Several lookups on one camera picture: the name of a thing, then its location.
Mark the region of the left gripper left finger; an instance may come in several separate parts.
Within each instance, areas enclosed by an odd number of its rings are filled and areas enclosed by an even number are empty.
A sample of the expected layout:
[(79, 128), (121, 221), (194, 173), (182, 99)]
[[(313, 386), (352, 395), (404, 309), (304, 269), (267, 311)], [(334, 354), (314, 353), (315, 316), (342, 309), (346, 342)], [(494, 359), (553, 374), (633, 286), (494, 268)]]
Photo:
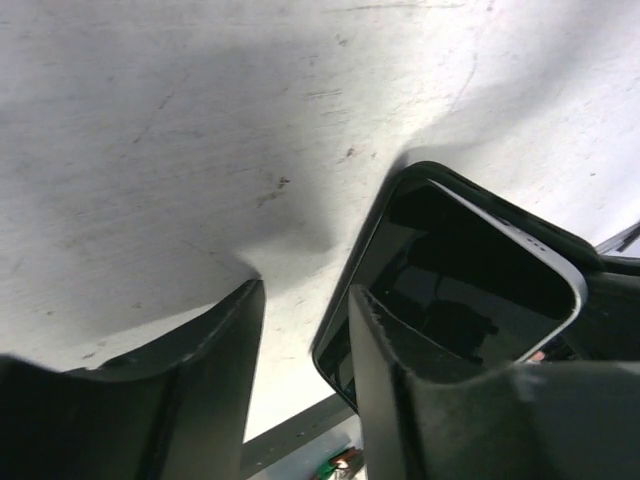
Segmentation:
[(5, 479), (235, 479), (264, 285), (95, 369), (1, 359)]

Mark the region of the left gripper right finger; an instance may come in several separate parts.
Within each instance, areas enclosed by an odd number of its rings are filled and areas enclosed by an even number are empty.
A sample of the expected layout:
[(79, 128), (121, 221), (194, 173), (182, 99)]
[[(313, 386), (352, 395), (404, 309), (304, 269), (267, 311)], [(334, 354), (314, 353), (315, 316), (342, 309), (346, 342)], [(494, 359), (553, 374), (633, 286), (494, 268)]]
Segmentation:
[(371, 479), (635, 479), (639, 366), (516, 364), (438, 384), (399, 351), (398, 321), (363, 287), (349, 328)]

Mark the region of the silver white smartphone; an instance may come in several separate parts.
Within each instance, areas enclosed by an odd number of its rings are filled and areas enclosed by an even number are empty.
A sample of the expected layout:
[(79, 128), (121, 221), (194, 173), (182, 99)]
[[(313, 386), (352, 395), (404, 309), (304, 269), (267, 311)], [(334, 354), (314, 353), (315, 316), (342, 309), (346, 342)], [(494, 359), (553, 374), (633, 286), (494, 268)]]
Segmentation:
[(364, 287), (399, 323), (429, 376), (456, 382), (504, 363), (581, 360), (568, 334), (584, 276), (532, 234), (440, 182), (409, 178), (382, 198), (332, 295), (312, 349), (321, 377), (356, 401), (348, 291)]

